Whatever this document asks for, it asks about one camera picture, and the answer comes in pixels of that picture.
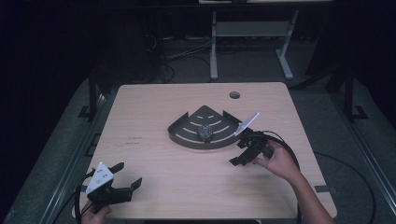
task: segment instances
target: black cable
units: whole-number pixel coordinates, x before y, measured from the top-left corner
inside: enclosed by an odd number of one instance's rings
[[[172,62],[172,61],[181,60],[181,59],[197,59],[197,60],[200,60],[200,61],[202,61],[203,63],[205,63],[205,64],[209,67],[209,69],[210,69],[210,63],[209,63],[207,60],[205,60],[205,59],[203,59],[203,58],[201,58],[201,57],[198,57],[198,56],[180,56],[180,57],[177,57],[177,58],[175,58],[175,59],[170,59],[170,60],[167,60],[167,61],[168,61],[168,62]],[[174,70],[174,68],[171,67],[171,66],[168,65],[168,64],[165,65],[165,67],[171,69],[172,76],[171,76],[171,78],[165,78],[164,73],[160,71],[159,73],[160,73],[161,75],[163,75],[163,77],[160,77],[160,76],[159,76],[160,80],[161,80],[163,83],[169,83],[169,82],[176,83],[175,81],[173,81],[173,78],[174,78],[174,76],[175,76],[175,70]]]
[[[55,219],[53,219],[52,224],[55,224],[56,221],[58,220],[59,216],[61,215],[62,211],[66,208],[66,206],[70,203],[70,201],[72,200],[73,196],[75,196],[75,192],[73,192],[69,198],[66,200],[66,202],[64,203],[64,205],[62,205],[61,209],[59,210],[58,214],[56,215]]]
[[[75,192],[75,217],[76,217],[76,222],[78,224],[81,223],[81,211],[79,210],[79,195],[81,193],[81,186],[82,183],[84,183],[85,179],[93,176],[95,173],[95,169],[93,169],[90,173],[86,174],[84,178],[82,178],[79,183],[76,186],[76,192]]]
[[[208,37],[208,36],[202,36],[202,37],[197,37],[197,38],[184,37],[183,40],[190,41],[192,43],[202,44],[202,43],[207,42],[207,40],[210,40],[210,37]]]
[[[373,223],[373,222],[374,222],[374,219],[375,219],[375,214],[376,214],[375,194],[374,194],[373,189],[370,187],[370,184],[369,184],[369,182],[367,181],[367,179],[366,179],[356,168],[354,168],[353,166],[349,165],[349,164],[346,163],[345,161],[341,161],[341,160],[339,160],[339,159],[337,159],[337,158],[335,158],[335,157],[333,157],[333,156],[330,156],[330,155],[327,155],[327,154],[324,154],[324,153],[321,153],[321,152],[314,151],[314,153],[317,154],[317,155],[320,155],[320,156],[322,156],[322,157],[326,157],[326,158],[329,158],[329,159],[331,159],[331,160],[338,161],[339,163],[345,165],[346,167],[348,167],[350,170],[352,170],[352,171],[355,172],[358,176],[361,177],[361,179],[363,180],[364,184],[367,186],[368,190],[370,191],[371,198],[372,198],[372,202],[373,202],[372,214],[371,214],[371,216],[370,216],[370,220],[369,220],[367,223],[369,223],[369,224]]]
[[[276,135],[278,138],[273,137],[273,136],[268,135],[268,134],[265,134],[265,133],[272,133],[272,134]],[[271,132],[271,131],[261,131],[261,132],[255,132],[255,133],[248,133],[246,136],[241,137],[241,140],[244,139],[244,138],[250,138],[250,137],[264,138],[267,141],[268,140],[272,140],[272,141],[280,144],[289,153],[289,155],[291,156],[291,159],[294,161],[294,163],[296,164],[297,168],[300,170],[300,164],[299,164],[299,162],[297,160],[297,157],[296,157],[294,151],[285,142],[285,140],[283,140],[283,138],[280,137],[279,134]],[[300,210],[300,205],[297,203],[297,224],[301,224],[302,220],[303,220],[303,216],[302,216],[302,213],[301,213],[301,210]]]
[[[205,44],[203,44],[203,45],[201,45],[199,47],[196,47],[194,49],[189,49],[187,51],[180,52],[180,53],[177,53],[177,54],[174,54],[174,55],[170,55],[170,56],[162,56],[161,58],[165,59],[165,60],[172,60],[172,59],[180,58],[180,57],[183,57],[183,56],[191,55],[193,53],[198,53],[198,52],[200,52],[202,50],[205,50],[205,49],[210,49],[210,46],[211,46],[211,41],[208,40]]]
[[[236,44],[233,41],[233,39],[229,38],[229,39],[224,39],[222,41],[219,41],[217,53],[218,54],[236,54],[242,50],[243,50],[243,48],[240,44]]]
[[[173,78],[175,77],[175,69],[170,66],[169,64],[162,64],[166,70],[170,70],[171,71],[171,77],[170,78],[166,78],[165,73],[163,71],[161,71],[161,69],[158,69],[158,78],[161,80],[161,82],[163,84],[169,83],[169,82],[174,82]]]
[[[93,203],[91,203],[84,211],[81,212],[81,216],[84,215],[84,213],[86,213],[88,211],[88,209],[90,209],[90,207],[93,205]]]

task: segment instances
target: wooden table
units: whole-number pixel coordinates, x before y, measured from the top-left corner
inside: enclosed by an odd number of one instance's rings
[[[230,92],[240,93],[239,99]],[[208,83],[122,86],[108,116],[91,167],[102,161],[125,168],[113,187],[125,188],[143,177],[129,203],[113,204],[110,218],[126,219],[261,219],[296,217],[290,185],[259,165],[232,166],[236,143],[211,150],[174,143],[167,128],[202,105],[227,111],[255,131],[278,133],[293,148],[301,170],[314,186],[326,185],[289,92],[283,83]],[[329,192],[318,193],[332,217]],[[87,201],[81,195],[81,207]]]

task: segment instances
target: cable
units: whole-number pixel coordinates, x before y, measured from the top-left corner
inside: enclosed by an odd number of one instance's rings
[[[235,43],[235,38],[228,38],[218,43],[218,54],[236,54],[247,47],[242,47],[240,44]]]
[[[66,206],[70,203],[70,201],[72,200],[73,196],[75,196],[75,192],[73,192],[69,198],[66,200],[66,202],[64,203],[64,205],[62,205],[61,209],[59,210],[58,214],[56,215],[55,219],[53,219],[52,224],[55,224],[56,221],[58,220],[59,216],[61,215],[62,211],[66,208]]]
[[[210,63],[209,63],[207,60],[205,60],[205,59],[203,59],[203,58],[201,58],[201,57],[198,57],[198,56],[184,56],[184,57],[179,57],[179,58],[170,60],[170,62],[175,61],[175,60],[180,60],[180,59],[198,59],[198,60],[204,62],[204,63],[205,63],[207,66],[209,66],[209,68],[210,68]]]
[[[273,137],[271,135],[265,134],[265,133],[272,133],[274,135],[277,136]],[[266,142],[268,140],[274,141],[278,144],[280,144],[283,148],[285,148],[285,150],[289,153],[289,155],[291,156],[291,159],[294,161],[294,163],[296,164],[297,168],[300,170],[300,164],[297,160],[297,157],[294,153],[294,151],[291,149],[291,147],[282,139],[282,137],[280,137],[279,134],[271,132],[271,131],[259,131],[259,132],[253,132],[252,130],[249,130],[249,132],[246,133],[245,136],[241,136],[240,140],[243,141],[248,140],[249,138],[260,138],[260,139],[264,139]],[[303,220],[303,216],[300,210],[300,205],[297,203],[297,224],[301,224]]]
[[[210,46],[211,43],[212,43],[212,41],[208,41],[205,44],[203,44],[203,45],[201,45],[201,46],[199,46],[197,48],[189,49],[187,51],[184,51],[184,52],[181,52],[181,53],[178,53],[178,54],[174,54],[174,55],[170,55],[170,56],[162,56],[161,59],[170,60],[170,59],[176,59],[176,58],[179,58],[179,57],[182,57],[182,56],[190,55],[190,54],[199,52],[199,51],[201,51],[203,49],[206,49],[206,47]]]
[[[373,191],[373,189],[370,187],[370,184],[369,184],[369,182],[367,181],[367,179],[366,179],[356,168],[354,168],[353,166],[349,165],[349,164],[346,163],[345,161],[341,161],[341,160],[339,160],[339,159],[337,159],[337,158],[335,158],[335,157],[333,157],[333,156],[330,156],[330,155],[327,155],[327,154],[324,154],[324,153],[321,153],[321,152],[314,151],[314,153],[317,154],[317,155],[320,155],[320,156],[322,156],[322,157],[326,157],[326,158],[332,159],[332,160],[334,160],[334,161],[338,161],[339,163],[345,165],[346,167],[348,167],[350,170],[352,170],[352,171],[355,172],[358,176],[361,177],[361,179],[363,180],[364,184],[367,186],[368,190],[370,191],[370,195],[371,195],[372,202],[373,202],[372,214],[371,214],[371,216],[370,216],[370,220],[369,220],[367,223],[368,223],[368,224],[373,223],[373,222],[374,222],[374,219],[375,219],[375,214],[376,214],[376,202],[375,202],[376,199],[375,199],[374,191]]]
[[[95,173],[95,169],[92,169],[92,171],[88,174],[86,174],[84,176],[84,178],[82,178],[79,183],[76,186],[76,192],[75,192],[75,216],[76,216],[76,222],[78,224],[81,223],[81,211],[79,210],[79,195],[81,193],[81,186],[82,183],[84,183],[85,179],[93,176],[93,174]]]
[[[194,43],[203,43],[206,42],[207,40],[210,40],[210,37],[208,36],[188,36],[186,35],[186,37],[184,37],[185,40],[194,42]]]
[[[160,64],[160,66],[163,65],[166,69],[166,72],[168,72],[168,69],[171,71],[171,77],[166,78],[165,73],[161,71],[161,69],[158,69],[158,75],[157,77],[161,80],[163,84],[169,83],[169,82],[174,82],[173,78],[175,77],[175,69],[170,66],[169,64]]]
[[[151,47],[151,49],[155,49],[155,47],[157,47],[157,38],[155,38],[154,35],[145,35],[145,37],[150,37],[154,40],[153,46]]]
[[[90,209],[90,207],[93,205],[93,203],[91,203],[84,211],[81,212],[81,216],[84,215],[84,213],[86,213],[88,211],[88,209]]]

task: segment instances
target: human hand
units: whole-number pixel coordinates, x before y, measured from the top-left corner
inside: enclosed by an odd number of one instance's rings
[[[82,211],[81,224],[105,224],[105,216],[111,213],[110,206],[105,206],[95,214],[95,206],[91,201],[87,201]]]
[[[294,163],[291,155],[285,148],[278,143],[268,140],[268,147],[274,151],[274,155],[270,160],[256,158],[253,160],[254,163],[266,168],[274,175],[284,178],[287,181],[291,181],[294,177],[300,176],[301,173]]]

